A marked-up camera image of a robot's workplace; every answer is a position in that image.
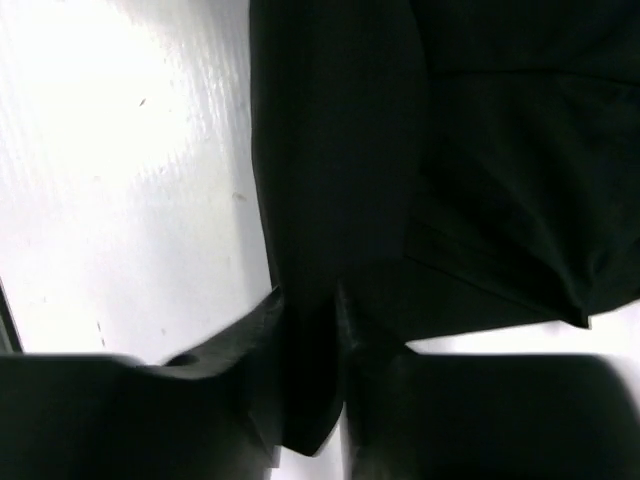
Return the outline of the black t shirt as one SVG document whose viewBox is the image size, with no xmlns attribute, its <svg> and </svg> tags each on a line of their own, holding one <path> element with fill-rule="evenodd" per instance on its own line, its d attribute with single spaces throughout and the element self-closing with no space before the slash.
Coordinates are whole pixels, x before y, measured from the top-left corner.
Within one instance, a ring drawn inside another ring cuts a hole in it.
<svg viewBox="0 0 640 480">
<path fill-rule="evenodd" d="M 402 341 L 639 298 L 635 1 L 254 1 L 252 160 L 284 445 L 342 403 L 334 301 Z"/>
</svg>

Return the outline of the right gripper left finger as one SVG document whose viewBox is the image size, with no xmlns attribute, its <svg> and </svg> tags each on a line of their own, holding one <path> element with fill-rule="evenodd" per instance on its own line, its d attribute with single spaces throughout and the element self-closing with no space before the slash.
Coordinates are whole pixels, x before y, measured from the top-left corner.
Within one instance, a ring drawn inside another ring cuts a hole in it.
<svg viewBox="0 0 640 480">
<path fill-rule="evenodd" d="M 5 479 L 266 479 L 282 443 L 271 292 L 163 365 L 120 355 L 1 359 Z"/>
</svg>

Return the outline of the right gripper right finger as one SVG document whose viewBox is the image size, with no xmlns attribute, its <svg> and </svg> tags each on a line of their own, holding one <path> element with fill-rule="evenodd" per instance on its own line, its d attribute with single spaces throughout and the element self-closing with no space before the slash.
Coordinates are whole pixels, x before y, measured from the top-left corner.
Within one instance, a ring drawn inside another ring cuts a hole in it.
<svg viewBox="0 0 640 480">
<path fill-rule="evenodd" d="M 593 355 L 420 354 L 336 296 L 351 479 L 635 479 L 639 406 Z"/>
</svg>

